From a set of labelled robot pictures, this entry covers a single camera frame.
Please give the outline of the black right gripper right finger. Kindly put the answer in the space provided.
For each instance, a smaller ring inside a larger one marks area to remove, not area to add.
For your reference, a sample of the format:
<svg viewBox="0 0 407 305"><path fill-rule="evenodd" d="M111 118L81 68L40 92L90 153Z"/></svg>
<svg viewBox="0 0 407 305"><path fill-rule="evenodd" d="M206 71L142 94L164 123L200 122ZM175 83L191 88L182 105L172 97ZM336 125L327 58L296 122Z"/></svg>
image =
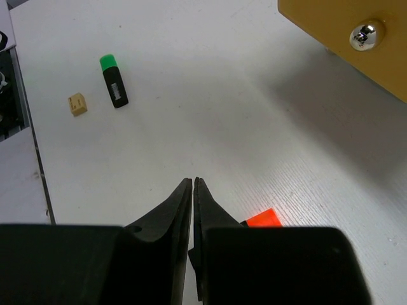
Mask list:
<svg viewBox="0 0 407 305"><path fill-rule="evenodd" d="M248 227L196 178L195 270L204 304L371 304L347 237L335 227Z"/></svg>

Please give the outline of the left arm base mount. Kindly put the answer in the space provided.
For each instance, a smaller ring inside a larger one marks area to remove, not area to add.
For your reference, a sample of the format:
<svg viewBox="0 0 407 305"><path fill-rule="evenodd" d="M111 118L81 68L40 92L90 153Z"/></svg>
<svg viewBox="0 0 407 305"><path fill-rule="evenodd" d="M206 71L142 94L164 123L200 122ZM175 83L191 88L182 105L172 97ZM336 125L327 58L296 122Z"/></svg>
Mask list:
<svg viewBox="0 0 407 305"><path fill-rule="evenodd" d="M30 125L17 51L15 47L6 48L10 42L1 32L1 141Z"/></svg>

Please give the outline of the cream round drawer container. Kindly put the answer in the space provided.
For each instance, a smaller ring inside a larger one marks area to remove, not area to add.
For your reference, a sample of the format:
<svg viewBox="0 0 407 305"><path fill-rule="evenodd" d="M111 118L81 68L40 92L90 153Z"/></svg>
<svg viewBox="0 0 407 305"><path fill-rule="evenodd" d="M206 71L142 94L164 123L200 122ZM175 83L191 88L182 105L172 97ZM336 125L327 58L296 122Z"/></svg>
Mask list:
<svg viewBox="0 0 407 305"><path fill-rule="evenodd" d="M278 11L406 101L406 1L280 0Z"/></svg>

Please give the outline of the small tan eraser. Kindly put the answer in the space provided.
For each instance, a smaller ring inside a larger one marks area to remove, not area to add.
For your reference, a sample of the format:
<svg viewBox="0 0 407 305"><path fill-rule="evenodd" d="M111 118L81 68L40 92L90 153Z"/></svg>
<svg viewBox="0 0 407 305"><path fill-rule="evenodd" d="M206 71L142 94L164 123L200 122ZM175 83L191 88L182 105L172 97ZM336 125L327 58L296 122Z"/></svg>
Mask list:
<svg viewBox="0 0 407 305"><path fill-rule="evenodd" d="M71 114L76 117L87 112L87 106L84 96L76 93L68 98Z"/></svg>

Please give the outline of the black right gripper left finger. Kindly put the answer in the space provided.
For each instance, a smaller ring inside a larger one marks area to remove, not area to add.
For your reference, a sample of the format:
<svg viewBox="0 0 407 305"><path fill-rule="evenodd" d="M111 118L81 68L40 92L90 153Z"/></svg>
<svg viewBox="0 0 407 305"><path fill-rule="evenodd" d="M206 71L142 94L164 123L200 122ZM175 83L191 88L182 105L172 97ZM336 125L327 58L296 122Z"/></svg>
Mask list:
<svg viewBox="0 0 407 305"><path fill-rule="evenodd" d="M2 304L180 304L192 181L125 226L3 224Z"/></svg>

